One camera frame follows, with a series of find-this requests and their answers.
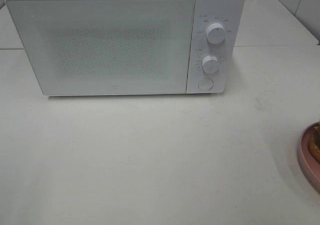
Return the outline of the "burger with lettuce and tomato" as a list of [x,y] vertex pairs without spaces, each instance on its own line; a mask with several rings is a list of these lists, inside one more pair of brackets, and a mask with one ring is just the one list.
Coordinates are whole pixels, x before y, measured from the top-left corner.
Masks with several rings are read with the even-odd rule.
[[317,123],[312,130],[308,143],[308,150],[312,157],[320,163],[320,123]]

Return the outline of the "white timer knob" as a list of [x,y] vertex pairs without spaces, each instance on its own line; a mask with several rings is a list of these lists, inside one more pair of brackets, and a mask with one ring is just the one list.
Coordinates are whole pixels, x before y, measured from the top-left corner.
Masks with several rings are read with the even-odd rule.
[[201,61],[202,70],[204,73],[213,74],[220,68],[220,62],[215,55],[207,55]]

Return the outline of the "round white door button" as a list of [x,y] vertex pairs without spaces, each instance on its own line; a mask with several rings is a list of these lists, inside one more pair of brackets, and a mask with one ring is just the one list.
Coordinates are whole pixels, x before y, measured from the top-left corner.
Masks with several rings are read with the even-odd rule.
[[210,91],[214,87],[214,81],[210,78],[204,78],[198,83],[201,90]]

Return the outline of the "white microwave oven body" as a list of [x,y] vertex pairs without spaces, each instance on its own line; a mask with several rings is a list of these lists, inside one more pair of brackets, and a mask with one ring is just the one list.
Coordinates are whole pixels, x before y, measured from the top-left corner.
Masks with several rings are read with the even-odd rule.
[[[245,0],[194,0],[185,92],[107,95],[222,93],[226,85],[227,70],[233,54],[244,3]],[[226,26],[225,39],[219,44],[210,44],[206,38],[205,28],[213,21],[221,21]],[[208,55],[215,55],[218,58],[219,70],[215,73],[205,73],[202,69],[202,59]],[[199,89],[199,82],[205,78],[213,80],[214,85],[211,90]]]

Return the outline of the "upper white power knob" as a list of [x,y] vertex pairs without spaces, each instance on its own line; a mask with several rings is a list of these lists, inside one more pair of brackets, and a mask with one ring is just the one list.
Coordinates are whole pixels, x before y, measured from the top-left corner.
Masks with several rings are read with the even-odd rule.
[[225,40],[227,27],[222,21],[215,20],[205,28],[205,36],[210,44],[220,44]]

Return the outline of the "white microwave door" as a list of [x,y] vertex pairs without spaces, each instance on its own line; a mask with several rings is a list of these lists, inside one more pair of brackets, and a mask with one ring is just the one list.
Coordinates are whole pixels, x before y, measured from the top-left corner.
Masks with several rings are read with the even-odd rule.
[[47,96],[186,91],[194,0],[9,0]]

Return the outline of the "pink round plate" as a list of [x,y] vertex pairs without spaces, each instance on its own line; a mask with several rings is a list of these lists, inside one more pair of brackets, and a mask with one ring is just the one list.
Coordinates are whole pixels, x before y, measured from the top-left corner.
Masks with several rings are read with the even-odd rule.
[[299,166],[310,184],[320,190],[320,163],[312,156],[309,150],[309,141],[317,123],[309,125],[302,133],[297,148]]

